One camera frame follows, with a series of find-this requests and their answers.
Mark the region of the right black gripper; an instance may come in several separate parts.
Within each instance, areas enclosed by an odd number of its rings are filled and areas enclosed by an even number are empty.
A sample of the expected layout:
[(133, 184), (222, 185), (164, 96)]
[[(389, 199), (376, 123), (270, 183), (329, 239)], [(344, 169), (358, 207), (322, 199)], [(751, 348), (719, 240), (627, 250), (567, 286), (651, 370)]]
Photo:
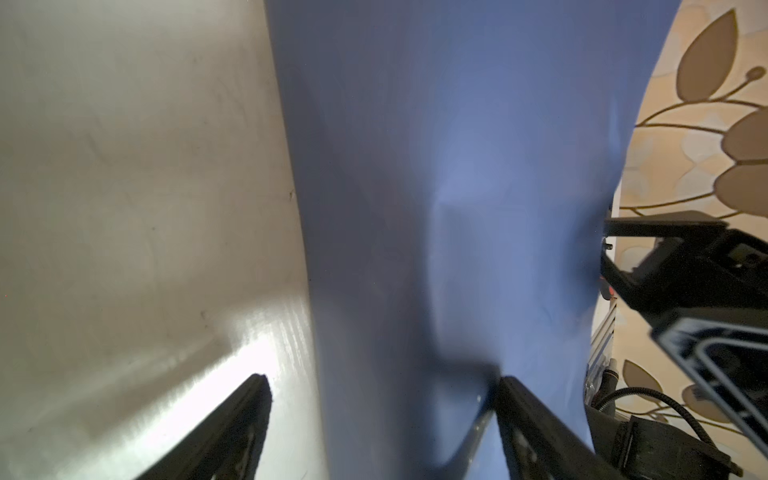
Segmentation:
[(698, 211), (606, 220), (607, 237), (654, 249), (601, 275), (665, 354), (761, 452), (767, 451), (767, 244)]

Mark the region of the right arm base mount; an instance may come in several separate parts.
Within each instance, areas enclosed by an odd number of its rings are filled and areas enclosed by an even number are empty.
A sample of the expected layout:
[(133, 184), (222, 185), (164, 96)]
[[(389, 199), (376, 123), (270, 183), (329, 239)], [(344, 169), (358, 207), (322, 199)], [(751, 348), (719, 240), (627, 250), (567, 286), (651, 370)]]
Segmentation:
[(588, 391), (596, 454), (626, 479), (742, 479), (744, 469), (705, 429), (728, 418), (698, 388), (677, 401), (639, 365), (610, 360)]

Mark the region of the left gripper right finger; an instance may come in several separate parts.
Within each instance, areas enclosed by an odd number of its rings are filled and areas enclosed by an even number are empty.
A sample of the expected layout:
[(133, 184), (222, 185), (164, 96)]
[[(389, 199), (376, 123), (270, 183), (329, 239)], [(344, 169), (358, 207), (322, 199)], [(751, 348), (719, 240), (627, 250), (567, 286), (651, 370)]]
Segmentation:
[(619, 479), (517, 378), (500, 379), (494, 410), (512, 479)]

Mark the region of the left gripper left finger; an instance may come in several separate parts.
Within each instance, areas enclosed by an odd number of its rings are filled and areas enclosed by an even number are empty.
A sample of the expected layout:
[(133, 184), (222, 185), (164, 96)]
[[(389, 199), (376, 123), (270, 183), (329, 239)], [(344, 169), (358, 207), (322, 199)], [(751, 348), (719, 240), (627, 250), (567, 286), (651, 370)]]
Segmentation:
[(251, 375), (139, 478), (253, 479), (264, 448), (271, 406), (267, 377)]

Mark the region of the blue wrapping paper sheet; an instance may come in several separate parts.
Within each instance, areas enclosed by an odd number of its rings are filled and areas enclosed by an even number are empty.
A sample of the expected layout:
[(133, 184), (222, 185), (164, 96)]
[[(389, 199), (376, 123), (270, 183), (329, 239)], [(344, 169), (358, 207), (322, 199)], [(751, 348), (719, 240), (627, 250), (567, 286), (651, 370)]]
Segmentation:
[(505, 479), (518, 378), (591, 441), (603, 223), (675, 1), (269, 1), (329, 475)]

